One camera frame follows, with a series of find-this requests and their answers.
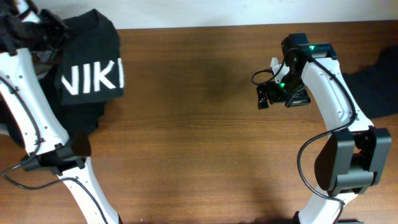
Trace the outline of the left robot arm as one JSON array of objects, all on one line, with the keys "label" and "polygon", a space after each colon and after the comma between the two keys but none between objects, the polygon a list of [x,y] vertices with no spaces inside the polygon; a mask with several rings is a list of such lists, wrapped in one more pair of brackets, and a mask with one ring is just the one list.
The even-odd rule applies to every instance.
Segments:
[{"label": "left robot arm", "polygon": [[123,93],[119,36],[99,11],[61,19],[32,1],[1,2],[1,133],[26,152],[17,167],[56,175],[88,223],[121,222],[88,135]]}]

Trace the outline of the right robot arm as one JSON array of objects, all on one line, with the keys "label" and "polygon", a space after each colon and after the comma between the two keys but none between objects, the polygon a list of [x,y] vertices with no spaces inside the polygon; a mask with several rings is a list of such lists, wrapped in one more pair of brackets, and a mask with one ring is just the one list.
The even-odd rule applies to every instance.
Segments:
[{"label": "right robot arm", "polygon": [[283,59],[273,58],[270,79],[256,84],[257,106],[286,107],[316,102],[326,125],[326,144],[315,160],[317,186],[295,212],[298,224],[341,223],[345,206],[380,182],[392,144],[390,133],[366,117],[345,83],[329,43],[311,44],[304,33],[281,43]]}]

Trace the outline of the dark green Nike t-shirt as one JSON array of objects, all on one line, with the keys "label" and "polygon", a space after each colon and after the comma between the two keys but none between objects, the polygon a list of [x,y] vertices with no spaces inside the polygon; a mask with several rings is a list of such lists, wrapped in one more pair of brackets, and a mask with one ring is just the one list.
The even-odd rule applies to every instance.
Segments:
[{"label": "dark green Nike t-shirt", "polygon": [[61,105],[98,103],[124,94],[120,38],[96,9],[65,20],[72,38],[63,48],[55,87]]}]

